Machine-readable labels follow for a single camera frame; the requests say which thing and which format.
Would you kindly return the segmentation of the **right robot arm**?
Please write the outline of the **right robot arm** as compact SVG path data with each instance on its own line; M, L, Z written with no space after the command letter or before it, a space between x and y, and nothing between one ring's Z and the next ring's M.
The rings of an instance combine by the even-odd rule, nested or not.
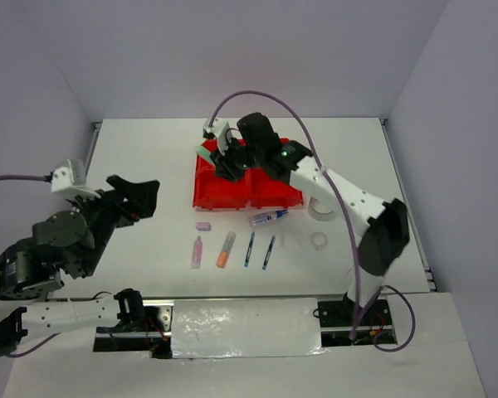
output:
M283 143L261 113L237 121L240 139L225 120L209 119L203 137L217 148L210 158L218 177L238 182L246 171L260 168L271 180L282 182L316 200L329 212L344 217L353 254L354 281L345 294L344 315L363 324L373 312L385 275L410 241L408 210L403 201L386 201L357 187L325 167L313 148L295 140Z

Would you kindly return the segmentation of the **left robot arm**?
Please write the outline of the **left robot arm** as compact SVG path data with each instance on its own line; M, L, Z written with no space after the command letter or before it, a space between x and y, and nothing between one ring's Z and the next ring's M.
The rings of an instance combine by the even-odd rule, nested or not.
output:
M109 191L49 177L54 194L72 208L33 225L32 234L0 254L0 357L16 357L21 342L82 328L141 328L146 319L138 290L84 301L50 302L65 285L61 276L91 277L115 230L152 217L160 183L112 175Z

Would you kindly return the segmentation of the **purple highlighter cap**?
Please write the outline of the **purple highlighter cap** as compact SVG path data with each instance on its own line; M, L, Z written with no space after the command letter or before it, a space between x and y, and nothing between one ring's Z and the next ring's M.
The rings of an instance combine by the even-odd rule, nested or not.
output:
M201 221L196 223L196 229L198 231L210 231L212 229L212 226L209 222Z

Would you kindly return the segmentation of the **green highlighter body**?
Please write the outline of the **green highlighter body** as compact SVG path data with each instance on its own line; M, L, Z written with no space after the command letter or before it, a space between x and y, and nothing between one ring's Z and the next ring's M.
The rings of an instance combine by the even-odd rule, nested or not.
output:
M204 146L198 145L196 147L196 154L198 155L199 158L210 164L212 167L215 166L214 161L212 160L211 157L212 155L211 151L205 148Z

